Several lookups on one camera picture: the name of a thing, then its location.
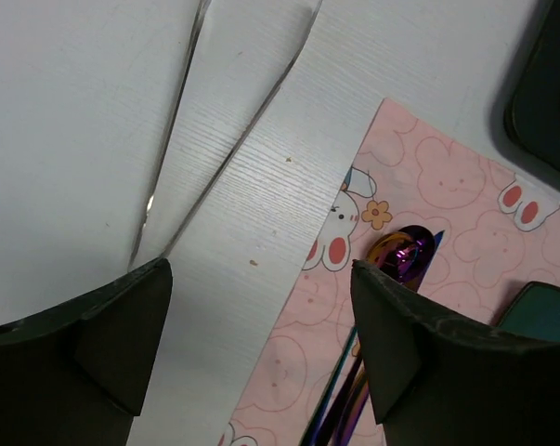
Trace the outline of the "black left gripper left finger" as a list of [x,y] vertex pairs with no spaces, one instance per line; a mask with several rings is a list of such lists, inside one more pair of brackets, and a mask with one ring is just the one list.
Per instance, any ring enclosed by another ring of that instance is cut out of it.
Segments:
[[173,288],[164,258],[0,325],[0,445],[125,445]]

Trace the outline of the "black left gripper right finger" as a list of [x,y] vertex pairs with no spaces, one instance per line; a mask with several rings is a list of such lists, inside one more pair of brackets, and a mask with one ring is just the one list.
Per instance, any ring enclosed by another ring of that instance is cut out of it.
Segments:
[[470,319],[357,261],[351,300],[390,445],[560,445],[560,342]]

